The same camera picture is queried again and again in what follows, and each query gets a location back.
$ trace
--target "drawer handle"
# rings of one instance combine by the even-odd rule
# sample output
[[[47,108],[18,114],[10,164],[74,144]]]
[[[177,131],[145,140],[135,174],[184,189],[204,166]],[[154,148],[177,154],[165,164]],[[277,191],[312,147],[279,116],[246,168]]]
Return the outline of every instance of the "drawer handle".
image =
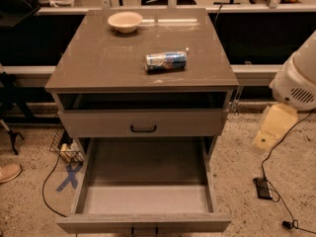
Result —
[[[152,127],[135,127],[134,125],[130,126],[130,131],[132,132],[155,132],[157,129],[157,125],[155,124]]]
[[[148,236],[153,236],[153,237],[157,237],[158,236],[158,227],[156,227],[156,229],[155,229],[155,234],[135,234],[134,233],[134,228],[133,227],[131,227],[131,237],[148,237]]]

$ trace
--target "desk top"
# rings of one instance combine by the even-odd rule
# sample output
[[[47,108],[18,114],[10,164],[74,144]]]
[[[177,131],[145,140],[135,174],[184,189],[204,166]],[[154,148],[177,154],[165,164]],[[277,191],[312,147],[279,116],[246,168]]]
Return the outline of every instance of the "desk top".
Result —
[[[59,93],[178,91],[235,88],[237,79],[204,9],[133,10],[143,22],[131,34],[108,25],[117,11],[90,11],[51,75]],[[184,71],[147,74],[144,56],[187,51]]]

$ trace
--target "terrazzo floor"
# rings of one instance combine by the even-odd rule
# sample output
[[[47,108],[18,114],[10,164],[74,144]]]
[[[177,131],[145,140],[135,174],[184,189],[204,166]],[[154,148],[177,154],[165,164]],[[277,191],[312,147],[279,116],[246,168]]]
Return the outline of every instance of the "terrazzo floor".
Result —
[[[238,115],[229,114],[211,159],[213,183],[219,212],[228,213],[232,222],[223,233],[166,234],[165,236],[205,237],[307,237],[297,229],[286,230],[290,221],[283,203],[257,198],[253,179],[262,177],[261,163],[267,153],[251,148],[252,138],[265,105],[241,105]],[[316,114],[297,126],[267,162],[269,180],[282,195],[301,228],[316,231]],[[19,156],[10,148],[9,136],[0,128],[0,165],[18,163],[23,172],[15,180],[0,185],[1,237],[68,237],[55,224],[58,217],[42,199],[42,185],[54,167],[57,155],[49,151],[56,127],[12,126],[25,140],[17,140]],[[44,196],[56,211],[67,215],[75,189],[68,184],[56,189],[67,177],[66,164],[59,161],[48,179]],[[78,236],[119,236],[118,234],[78,234]]]

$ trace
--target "blue and silver can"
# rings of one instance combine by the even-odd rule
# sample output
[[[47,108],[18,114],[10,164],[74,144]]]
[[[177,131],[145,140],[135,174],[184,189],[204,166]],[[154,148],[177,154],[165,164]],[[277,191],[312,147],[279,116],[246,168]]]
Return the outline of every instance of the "blue and silver can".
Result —
[[[172,51],[147,54],[145,69],[148,72],[184,69],[187,64],[187,55],[184,51]]]

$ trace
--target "blue tape mark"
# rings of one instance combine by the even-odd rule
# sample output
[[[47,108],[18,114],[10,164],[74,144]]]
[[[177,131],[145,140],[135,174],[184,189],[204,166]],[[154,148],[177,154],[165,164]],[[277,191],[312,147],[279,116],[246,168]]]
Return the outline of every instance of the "blue tape mark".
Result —
[[[82,168],[82,165],[78,164],[76,168],[72,169],[71,164],[68,164],[66,166],[68,177],[60,184],[60,186],[56,189],[56,191],[60,193],[69,183],[71,183],[73,189],[76,189],[78,186],[76,174],[81,168]]]

